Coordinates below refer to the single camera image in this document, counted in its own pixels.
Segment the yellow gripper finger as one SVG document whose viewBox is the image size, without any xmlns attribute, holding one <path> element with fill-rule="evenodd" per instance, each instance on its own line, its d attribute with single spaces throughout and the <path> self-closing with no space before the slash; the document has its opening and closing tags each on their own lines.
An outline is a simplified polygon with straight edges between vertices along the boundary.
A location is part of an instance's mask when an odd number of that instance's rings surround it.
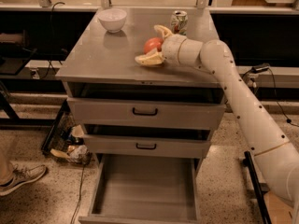
<svg viewBox="0 0 299 224">
<path fill-rule="evenodd" d="M 160 24 L 155 25 L 154 30 L 158 35 L 161 36 L 162 40 L 165 40 L 169 36 L 173 35 L 170 29 Z"/>
<path fill-rule="evenodd" d="M 164 56 L 159 50 L 152 49 L 144 55 L 136 56 L 135 61 L 145 66 L 160 65 L 164 62 Z"/>
</svg>

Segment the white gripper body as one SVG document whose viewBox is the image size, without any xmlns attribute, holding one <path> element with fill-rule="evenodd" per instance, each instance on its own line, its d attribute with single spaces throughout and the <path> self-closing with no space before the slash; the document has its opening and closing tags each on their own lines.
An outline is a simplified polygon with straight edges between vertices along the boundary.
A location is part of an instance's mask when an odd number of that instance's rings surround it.
<svg viewBox="0 0 299 224">
<path fill-rule="evenodd" d="M 162 54 L 166 63 L 178 64 L 179 50 L 186 39 L 185 35 L 170 35 L 164 40 Z"/>
</svg>

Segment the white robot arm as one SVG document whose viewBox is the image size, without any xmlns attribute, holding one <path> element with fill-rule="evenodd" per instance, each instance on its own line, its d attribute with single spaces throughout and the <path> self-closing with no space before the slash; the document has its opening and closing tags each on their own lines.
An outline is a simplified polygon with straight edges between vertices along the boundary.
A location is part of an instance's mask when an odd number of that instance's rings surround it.
<svg viewBox="0 0 299 224">
<path fill-rule="evenodd" d="M 154 30 L 162 37 L 162 46 L 135 61 L 145 66 L 202 65 L 211 73 L 223 89 L 268 187 L 293 207 L 292 224 L 299 224 L 299 152 L 241 78 L 229 47 L 218 39 L 203 43 L 175 35 L 162 25 Z"/>
</svg>

